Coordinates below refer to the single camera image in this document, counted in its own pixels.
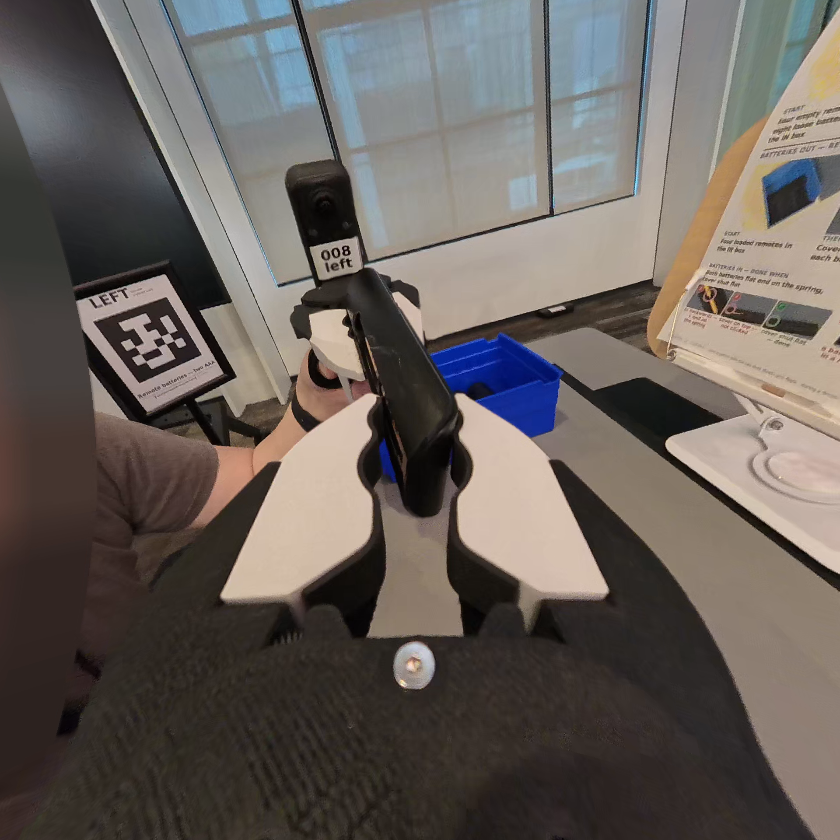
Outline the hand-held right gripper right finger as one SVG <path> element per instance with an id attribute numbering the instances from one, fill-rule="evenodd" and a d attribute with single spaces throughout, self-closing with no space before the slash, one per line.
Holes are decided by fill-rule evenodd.
<path id="1" fill-rule="evenodd" d="M 447 576 L 465 634 L 498 605 L 526 631 L 550 602 L 603 602 L 608 585 L 555 470 L 530 437 L 475 401 L 457 401 Z"/>

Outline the instruction sheet on stand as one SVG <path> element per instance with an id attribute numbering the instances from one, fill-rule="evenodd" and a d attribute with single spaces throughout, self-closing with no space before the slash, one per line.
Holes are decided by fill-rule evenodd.
<path id="1" fill-rule="evenodd" d="M 756 405 L 747 471 L 838 506 L 838 13 L 717 166 L 650 348 Z"/>

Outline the blue plastic bin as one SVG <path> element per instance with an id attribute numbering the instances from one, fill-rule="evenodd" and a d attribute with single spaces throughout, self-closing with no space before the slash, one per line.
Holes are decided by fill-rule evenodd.
<path id="1" fill-rule="evenodd" d="M 500 334 L 492 341 L 475 340 L 429 356 L 466 407 L 474 407 L 469 399 L 478 396 L 479 406 L 529 438 L 553 430 L 562 372 L 524 345 Z M 485 389 L 476 394 L 476 385 Z M 384 440 L 382 403 L 371 392 L 375 401 L 371 417 L 381 441 L 382 470 L 397 484 Z"/>

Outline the black remote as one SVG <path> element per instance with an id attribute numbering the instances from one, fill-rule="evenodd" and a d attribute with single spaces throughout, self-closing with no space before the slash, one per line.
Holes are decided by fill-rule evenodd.
<path id="1" fill-rule="evenodd" d="M 377 271 L 350 277 L 344 305 L 364 377 L 381 400 L 403 505 L 432 517 L 444 502 L 459 420 L 455 397 Z"/>

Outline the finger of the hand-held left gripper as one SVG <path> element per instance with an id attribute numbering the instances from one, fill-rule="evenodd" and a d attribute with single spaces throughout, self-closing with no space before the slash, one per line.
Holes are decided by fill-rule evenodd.
<path id="1" fill-rule="evenodd" d="M 420 307 L 406 296 L 393 296 L 392 299 L 395 309 L 399 312 L 396 318 L 392 347 L 394 349 L 408 349 L 416 345 L 425 349 L 427 342 Z"/>
<path id="2" fill-rule="evenodd" d="M 310 312 L 310 377 L 318 387 L 345 395 L 365 394 L 365 374 L 348 312 Z"/>

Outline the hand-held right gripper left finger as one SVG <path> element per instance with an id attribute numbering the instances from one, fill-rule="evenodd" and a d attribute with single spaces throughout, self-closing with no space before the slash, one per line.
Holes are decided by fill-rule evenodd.
<path id="1" fill-rule="evenodd" d="M 384 583 L 382 405 L 364 395 L 280 462 L 221 591 L 226 605 L 281 603 L 301 623 L 333 606 L 366 637 Z"/>

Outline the large glass window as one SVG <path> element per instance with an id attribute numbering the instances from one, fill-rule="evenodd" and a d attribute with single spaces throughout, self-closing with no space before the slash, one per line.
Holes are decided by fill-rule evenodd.
<path id="1" fill-rule="evenodd" d="M 340 161 L 384 259 L 637 190 L 653 2 L 159 2 L 276 288 L 284 180 Z"/>

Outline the person's left hand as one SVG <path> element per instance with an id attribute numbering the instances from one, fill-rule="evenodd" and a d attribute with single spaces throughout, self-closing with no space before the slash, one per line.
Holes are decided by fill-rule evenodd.
<path id="1" fill-rule="evenodd" d="M 313 349 L 307 352 L 301 363 L 295 388 L 302 406 L 321 423 L 355 399 L 354 391 L 347 391 L 335 372 L 322 366 Z"/>

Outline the black framed marker sign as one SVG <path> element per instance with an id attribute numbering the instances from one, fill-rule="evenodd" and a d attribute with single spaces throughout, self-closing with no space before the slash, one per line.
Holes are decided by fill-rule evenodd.
<path id="1" fill-rule="evenodd" d="M 235 379 L 170 261 L 72 290 L 89 369 L 128 419 L 150 424 Z"/>

